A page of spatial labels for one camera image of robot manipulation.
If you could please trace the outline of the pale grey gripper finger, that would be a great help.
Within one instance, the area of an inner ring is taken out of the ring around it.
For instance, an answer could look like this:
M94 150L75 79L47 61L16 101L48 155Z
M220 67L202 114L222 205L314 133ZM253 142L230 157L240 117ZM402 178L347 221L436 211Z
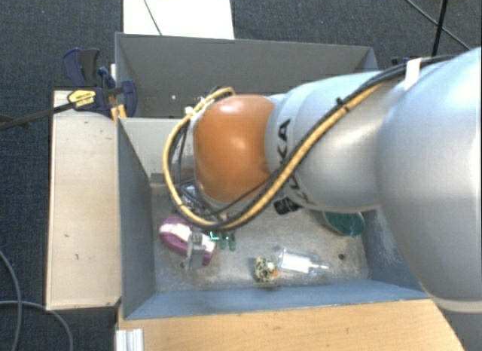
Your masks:
M191 233L188 238L187 252L185 259L181 262L181 267L184 270L193 270L197 264L196 243L194 233Z
M206 246L203 244L203 235L193 233L193 267L202 267Z

